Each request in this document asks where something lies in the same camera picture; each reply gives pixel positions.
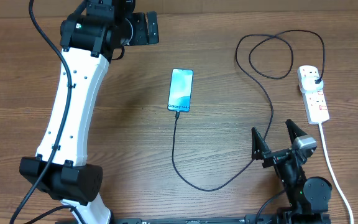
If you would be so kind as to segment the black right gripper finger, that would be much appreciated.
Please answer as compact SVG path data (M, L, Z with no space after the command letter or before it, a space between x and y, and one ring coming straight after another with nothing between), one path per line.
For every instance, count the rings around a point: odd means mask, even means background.
M265 142L264 138L260 135L256 127L251 129L252 132L252 159L262 160L265 159L267 154L271 153L270 148Z
M286 120L285 124L288 129L291 143L294 143L297 137L306 136L306 133L301 128L299 128L291 119Z

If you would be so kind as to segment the blue Samsung Galaxy smartphone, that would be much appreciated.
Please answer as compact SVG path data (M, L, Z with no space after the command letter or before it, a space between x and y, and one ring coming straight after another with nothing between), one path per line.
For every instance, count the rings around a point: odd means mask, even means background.
M167 109L189 112L193 86L193 70L174 68L172 70Z

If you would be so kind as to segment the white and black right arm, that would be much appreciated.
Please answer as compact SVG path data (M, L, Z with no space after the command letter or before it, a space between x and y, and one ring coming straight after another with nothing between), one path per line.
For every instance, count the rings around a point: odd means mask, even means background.
M330 223L328 203L332 185L322 177L307 178L302 165L313 155L317 148L313 136L304 132L292 120L285 122L291 146L280 151L271 151L264 138L253 127L252 159L262 160L262 167L273 167L282 181L283 190L261 206L262 211L272 200L286 194L288 207L277 209L266 223Z

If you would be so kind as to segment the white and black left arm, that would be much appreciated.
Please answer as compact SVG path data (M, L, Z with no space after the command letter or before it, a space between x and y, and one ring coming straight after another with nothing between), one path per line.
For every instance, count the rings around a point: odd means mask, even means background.
M67 208L78 223L113 223L100 195L103 170L87 162L88 133L113 52L159 42L157 13L135 12L134 1L83 1L60 26L53 47L62 65L44 138L20 174Z

